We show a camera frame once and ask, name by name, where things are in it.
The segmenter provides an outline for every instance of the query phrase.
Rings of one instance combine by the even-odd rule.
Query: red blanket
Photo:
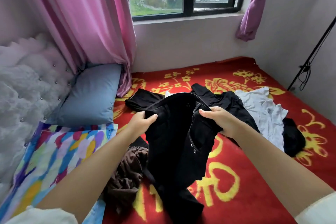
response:
[[[238,58],[132,76],[131,90],[115,102],[114,122],[119,124],[118,131],[125,128],[134,113],[124,100],[140,88],[161,94],[166,90],[190,92],[191,85],[199,83],[220,94],[268,86],[269,97],[289,110],[287,117],[294,119],[306,138],[306,147],[295,160],[336,189],[336,142],[332,141],[336,127],[287,92],[254,59]],[[199,223],[295,223],[242,150],[222,135],[216,136],[205,177],[188,189],[205,206]],[[130,212],[119,216],[107,205],[103,224],[108,223],[171,223],[171,220],[154,187],[145,180]]]

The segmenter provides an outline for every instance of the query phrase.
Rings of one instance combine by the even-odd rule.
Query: wall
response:
[[[293,50],[314,1],[267,0],[257,38],[249,43],[234,38],[242,15],[137,22],[133,71],[155,71],[250,56],[280,81],[282,73],[274,69],[275,61]]]
[[[294,51],[279,58],[279,68],[286,67],[278,80],[288,85],[336,16],[336,0],[316,0],[305,20]],[[303,91],[295,94],[336,124],[336,26],[330,32],[312,64],[310,79]]]
[[[28,0],[0,0],[0,45],[20,37],[34,36],[43,23],[31,10]]]

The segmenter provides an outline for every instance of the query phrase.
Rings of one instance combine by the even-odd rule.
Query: purple curtain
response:
[[[87,61],[122,64],[117,95],[126,94],[136,50],[128,0],[35,1],[71,69]]]
[[[257,33],[266,0],[251,0],[240,27],[237,30],[236,37],[247,42],[253,40]]]

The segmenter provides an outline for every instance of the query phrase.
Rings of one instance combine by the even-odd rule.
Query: forearm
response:
[[[61,208],[82,223],[136,137],[125,129],[66,175],[36,206]]]
[[[334,190],[246,124],[234,137],[277,198],[296,217]]]

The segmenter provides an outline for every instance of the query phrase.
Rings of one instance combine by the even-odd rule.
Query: tufted headboard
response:
[[[0,203],[39,121],[67,96],[72,78],[45,35],[0,46]]]

